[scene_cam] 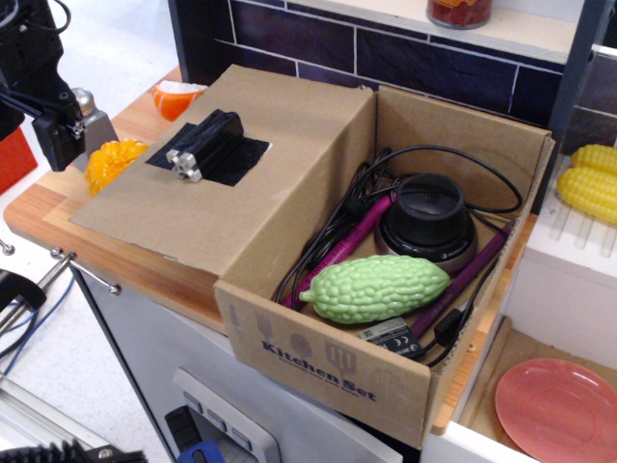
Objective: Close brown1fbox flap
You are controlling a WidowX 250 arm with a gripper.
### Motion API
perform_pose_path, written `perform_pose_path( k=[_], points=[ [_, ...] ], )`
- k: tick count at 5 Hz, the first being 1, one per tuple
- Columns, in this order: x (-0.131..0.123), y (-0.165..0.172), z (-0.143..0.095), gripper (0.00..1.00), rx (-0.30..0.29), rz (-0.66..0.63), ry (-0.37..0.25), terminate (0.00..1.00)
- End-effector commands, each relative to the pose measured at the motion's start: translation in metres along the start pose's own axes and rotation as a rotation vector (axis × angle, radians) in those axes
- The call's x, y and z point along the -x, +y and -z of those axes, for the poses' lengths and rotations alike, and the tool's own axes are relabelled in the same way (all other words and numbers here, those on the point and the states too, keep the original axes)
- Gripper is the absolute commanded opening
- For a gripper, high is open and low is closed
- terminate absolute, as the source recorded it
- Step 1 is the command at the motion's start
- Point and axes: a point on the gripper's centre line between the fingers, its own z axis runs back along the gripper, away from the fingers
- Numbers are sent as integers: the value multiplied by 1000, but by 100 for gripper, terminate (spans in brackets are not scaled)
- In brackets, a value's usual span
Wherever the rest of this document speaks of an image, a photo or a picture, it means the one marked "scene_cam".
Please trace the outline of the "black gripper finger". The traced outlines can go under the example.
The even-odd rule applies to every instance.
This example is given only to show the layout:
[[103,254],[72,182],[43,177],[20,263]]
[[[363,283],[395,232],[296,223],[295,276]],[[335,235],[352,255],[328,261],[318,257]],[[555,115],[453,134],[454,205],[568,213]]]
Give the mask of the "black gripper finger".
[[54,172],[63,172],[85,152],[85,125],[81,119],[65,124],[41,115],[32,122],[41,150]]

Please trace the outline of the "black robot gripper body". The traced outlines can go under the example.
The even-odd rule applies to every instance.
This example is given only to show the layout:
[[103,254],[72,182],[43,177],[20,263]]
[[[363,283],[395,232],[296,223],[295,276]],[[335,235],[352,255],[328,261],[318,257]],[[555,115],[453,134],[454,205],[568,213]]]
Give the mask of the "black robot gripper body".
[[64,49],[60,34],[71,21],[67,5],[58,5],[66,21],[58,26],[46,1],[1,3],[1,129],[15,130],[26,115],[46,116],[70,131],[84,129],[72,90],[58,73]]

